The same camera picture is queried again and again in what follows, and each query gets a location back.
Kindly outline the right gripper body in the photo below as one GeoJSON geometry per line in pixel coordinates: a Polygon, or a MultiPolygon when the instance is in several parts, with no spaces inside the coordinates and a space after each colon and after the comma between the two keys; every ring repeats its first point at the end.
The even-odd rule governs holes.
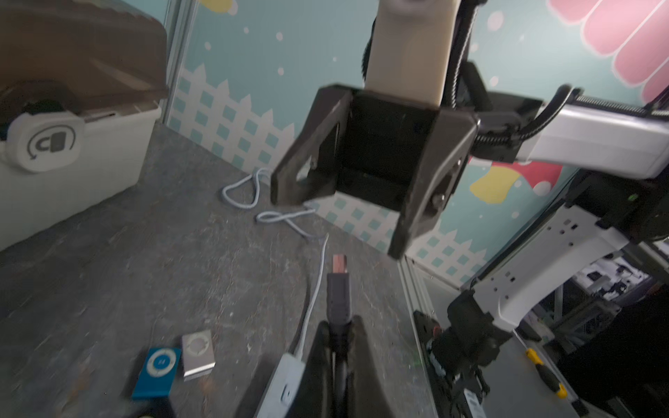
{"type": "Polygon", "coordinates": [[[401,208],[437,118],[449,108],[346,85],[335,88],[352,94],[337,151],[336,191],[378,207],[401,208]]]}

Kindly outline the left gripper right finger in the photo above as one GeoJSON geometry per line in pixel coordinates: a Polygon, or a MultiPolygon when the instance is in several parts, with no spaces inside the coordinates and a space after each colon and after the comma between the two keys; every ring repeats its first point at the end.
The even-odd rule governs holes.
{"type": "Polygon", "coordinates": [[[355,315],[349,325],[347,362],[348,417],[394,417],[376,372],[366,327],[359,315],[355,315]]]}

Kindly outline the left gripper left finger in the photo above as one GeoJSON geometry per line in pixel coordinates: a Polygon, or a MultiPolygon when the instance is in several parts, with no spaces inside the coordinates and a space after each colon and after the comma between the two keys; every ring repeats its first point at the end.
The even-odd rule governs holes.
{"type": "Polygon", "coordinates": [[[306,367],[287,418],[329,418],[333,416],[333,372],[330,327],[320,322],[306,367]]]}

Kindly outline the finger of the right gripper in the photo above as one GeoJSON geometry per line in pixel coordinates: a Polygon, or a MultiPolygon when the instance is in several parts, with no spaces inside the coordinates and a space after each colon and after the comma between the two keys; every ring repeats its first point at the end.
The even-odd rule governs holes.
{"type": "Polygon", "coordinates": [[[349,87],[318,90],[303,129],[271,175],[273,205],[295,207],[334,195],[351,102],[349,87]]]}
{"type": "Polygon", "coordinates": [[[405,195],[388,256],[402,256],[411,244],[437,225],[456,188],[479,120],[464,111],[439,111],[423,143],[420,159],[405,195]]]}

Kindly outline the silver mp3 player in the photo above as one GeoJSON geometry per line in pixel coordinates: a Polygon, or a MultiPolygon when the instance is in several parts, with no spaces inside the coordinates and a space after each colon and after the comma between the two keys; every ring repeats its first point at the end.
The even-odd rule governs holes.
{"type": "Polygon", "coordinates": [[[181,337],[183,378],[185,381],[194,380],[214,370],[214,346],[212,333],[204,330],[181,337]]]}

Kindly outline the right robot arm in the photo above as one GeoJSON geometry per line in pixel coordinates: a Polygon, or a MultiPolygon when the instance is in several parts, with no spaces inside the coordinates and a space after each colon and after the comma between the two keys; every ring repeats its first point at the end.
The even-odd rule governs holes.
{"type": "Polygon", "coordinates": [[[413,315],[437,414],[471,416],[482,370],[526,314],[576,271],[629,243],[668,234],[668,114],[562,85],[547,106],[491,98],[471,62],[449,71],[456,96],[426,104],[344,85],[322,87],[271,177],[271,200],[296,206],[335,193],[399,214],[388,254],[435,227],[473,158],[570,165],[566,195],[449,305],[449,326],[413,315]]]}

